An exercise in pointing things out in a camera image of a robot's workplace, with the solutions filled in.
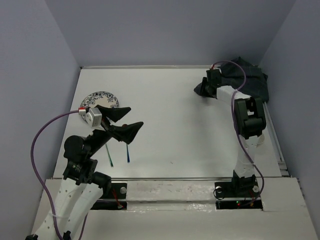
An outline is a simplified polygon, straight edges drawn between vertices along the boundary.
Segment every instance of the white platform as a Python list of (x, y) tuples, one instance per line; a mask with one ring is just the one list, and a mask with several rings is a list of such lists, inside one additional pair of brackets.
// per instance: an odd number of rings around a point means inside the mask
[[(82, 69), (72, 110), (87, 95), (107, 91), (118, 98), (120, 107), (132, 108), (117, 125), (144, 122), (129, 146), (131, 163), (127, 164), (126, 145), (112, 139), (108, 147), (114, 168), (103, 147), (93, 156), (98, 160), (96, 171), (125, 179), (231, 177), (238, 154), (231, 109), (224, 102), (194, 93), (205, 75), (203, 68)], [(280, 177), (279, 156), (269, 130), (264, 131), (265, 141), (257, 148), (255, 161), (264, 176)], [(64, 141), (90, 132), (80, 116), (69, 117), (54, 178), (61, 178), (67, 165)]]
[[(46, 181), (53, 197), (60, 182)], [(82, 240), (317, 240), (295, 178), (265, 180), (261, 196), (264, 211), (216, 210), (212, 184), (212, 181), (129, 182), (128, 210), (91, 210)], [(193, 199), (191, 192), (198, 198)], [(203, 204), (192, 203), (196, 200)], [(49, 207), (43, 192), (32, 233), (45, 219)]]

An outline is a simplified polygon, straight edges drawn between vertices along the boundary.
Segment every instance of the white panel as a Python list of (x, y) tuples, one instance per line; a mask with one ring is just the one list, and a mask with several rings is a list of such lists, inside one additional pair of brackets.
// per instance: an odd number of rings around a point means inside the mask
[[(120, 107), (132, 110), (117, 125), (143, 121), (144, 126), (130, 144), (112, 139), (93, 157), (96, 170), (113, 178), (231, 177), (238, 155), (230, 106), (193, 92), (205, 69), (85, 69), (81, 71), (71, 109), (95, 91), (108, 91)], [(63, 141), (71, 135), (87, 136), (91, 129), (78, 115), (71, 115)], [(281, 176), (268, 129), (257, 148), (256, 164), (265, 176)], [(67, 165), (61, 147), (55, 178)]]
[(215, 202), (214, 181), (129, 181), (128, 202)]
[(91, 211), (83, 240), (317, 240), (295, 212)]
[(265, 179), (261, 194), (263, 210), (268, 212), (285, 212), (307, 209), (296, 178), (283, 177)]

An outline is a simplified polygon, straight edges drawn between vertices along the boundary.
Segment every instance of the white tabletop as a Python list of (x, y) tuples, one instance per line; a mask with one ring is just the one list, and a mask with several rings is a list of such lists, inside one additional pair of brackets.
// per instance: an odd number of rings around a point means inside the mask
[[(97, 91), (113, 93), (120, 107), (132, 110), (116, 123), (144, 125), (129, 145), (110, 140), (94, 156), (96, 171), (112, 178), (219, 178), (231, 177), (238, 154), (230, 106), (194, 93), (206, 75), (193, 69), (82, 69), (72, 102), (78, 109), (82, 100)], [(92, 129), (79, 115), (69, 116), (54, 178), (61, 178), (67, 165), (64, 141), (71, 135), (86, 137)], [(268, 127), (265, 141), (255, 154), (256, 165), (266, 177), (280, 177), (277, 156)]]

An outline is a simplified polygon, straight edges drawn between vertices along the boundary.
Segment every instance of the white wall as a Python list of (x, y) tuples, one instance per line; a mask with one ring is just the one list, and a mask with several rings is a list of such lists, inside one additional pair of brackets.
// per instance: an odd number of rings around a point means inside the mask
[(295, 0), (46, 0), (80, 66), (258, 64)]
[[(42, 187), (30, 162), (38, 129), (70, 109), (79, 66), (43, 0), (6, 0), (0, 8), (0, 239), (30, 233)], [(67, 119), (36, 145), (36, 165), (52, 176)]]
[(297, 0), (267, 50), (271, 112), (289, 172), (320, 237), (320, 1)]

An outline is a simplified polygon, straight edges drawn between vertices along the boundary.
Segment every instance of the screw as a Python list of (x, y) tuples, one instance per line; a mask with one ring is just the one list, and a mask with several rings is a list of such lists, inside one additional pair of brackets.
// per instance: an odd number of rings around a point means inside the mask
[(254, 186), (252, 188), (252, 190), (255, 192), (255, 193), (258, 193), (259, 192), (259, 187), (258, 186)]
[(217, 186), (215, 188), (215, 191), (218, 193), (218, 194), (221, 194), (222, 193), (222, 187), (221, 186)]
[(120, 188), (120, 193), (121, 194), (126, 194), (127, 193), (127, 189), (123, 186), (122, 188)]

